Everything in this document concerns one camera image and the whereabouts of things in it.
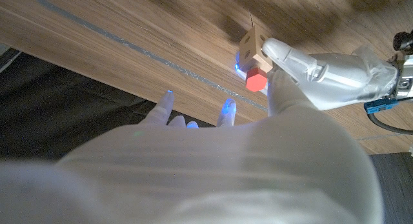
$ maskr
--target black fabric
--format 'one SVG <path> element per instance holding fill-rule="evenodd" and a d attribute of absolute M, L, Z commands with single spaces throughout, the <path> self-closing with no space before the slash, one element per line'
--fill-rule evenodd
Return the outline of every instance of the black fabric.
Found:
<path fill-rule="evenodd" d="M 0 73 L 0 85 L 3 158 L 60 159 L 108 130 L 139 123 L 155 106 L 28 54 Z M 183 114 L 173 111 L 170 120 L 177 115 Z"/>

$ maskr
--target fingertip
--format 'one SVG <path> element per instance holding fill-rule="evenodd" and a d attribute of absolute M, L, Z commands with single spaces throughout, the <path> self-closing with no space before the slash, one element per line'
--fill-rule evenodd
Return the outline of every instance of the fingertip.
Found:
<path fill-rule="evenodd" d="M 186 127 L 187 128 L 199 128 L 198 123 L 196 123 L 195 121 L 188 122 L 188 124 L 186 124 Z"/>

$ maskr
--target dark floor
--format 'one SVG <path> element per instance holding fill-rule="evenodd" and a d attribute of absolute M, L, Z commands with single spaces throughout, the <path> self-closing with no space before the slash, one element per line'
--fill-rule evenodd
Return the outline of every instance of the dark floor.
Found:
<path fill-rule="evenodd" d="M 155 105 L 27 54 L 0 73 L 0 85 L 3 159 L 58 160 L 108 130 L 139 123 Z M 170 120 L 176 115 L 173 111 Z M 212 126 L 184 116 L 200 127 Z M 383 189 L 385 223 L 413 223 L 413 157 L 371 158 Z"/>

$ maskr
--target wooden block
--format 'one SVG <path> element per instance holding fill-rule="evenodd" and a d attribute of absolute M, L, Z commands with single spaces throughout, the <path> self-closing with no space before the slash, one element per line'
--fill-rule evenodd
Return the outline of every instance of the wooden block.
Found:
<path fill-rule="evenodd" d="M 271 71 L 272 61 L 261 50 L 268 37 L 253 26 L 239 42 L 239 67 L 248 72 L 253 66 L 258 66 L 265 73 Z"/>

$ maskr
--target red block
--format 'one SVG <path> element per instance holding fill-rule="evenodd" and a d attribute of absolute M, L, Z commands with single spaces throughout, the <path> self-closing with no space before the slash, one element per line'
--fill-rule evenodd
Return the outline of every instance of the red block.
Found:
<path fill-rule="evenodd" d="M 258 92 L 265 88 L 267 83 L 267 73 L 259 67 L 254 67 L 247 72 L 247 79 L 245 80 L 245 87 L 252 92 Z"/>

